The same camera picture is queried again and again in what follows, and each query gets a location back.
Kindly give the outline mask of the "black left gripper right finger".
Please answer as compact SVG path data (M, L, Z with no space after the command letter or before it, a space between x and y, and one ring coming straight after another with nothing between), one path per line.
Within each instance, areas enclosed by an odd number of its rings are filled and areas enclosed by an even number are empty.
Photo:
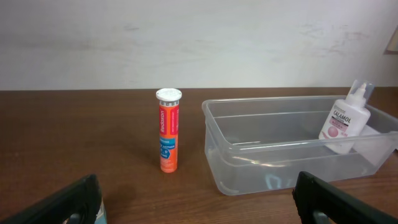
M302 223L397 224L397 219L301 171L292 191Z

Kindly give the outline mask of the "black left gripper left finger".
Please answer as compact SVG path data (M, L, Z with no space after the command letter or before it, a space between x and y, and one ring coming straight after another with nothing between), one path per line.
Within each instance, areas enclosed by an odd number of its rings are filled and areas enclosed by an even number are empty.
M1 224L101 224L103 198L94 174L55 192Z

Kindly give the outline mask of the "white calamine lotion bottle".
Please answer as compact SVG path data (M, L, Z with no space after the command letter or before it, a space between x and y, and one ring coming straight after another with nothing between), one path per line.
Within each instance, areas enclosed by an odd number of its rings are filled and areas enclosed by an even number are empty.
M374 85L355 80L345 99L336 100L318 136L321 140L359 136L371 112L365 105Z

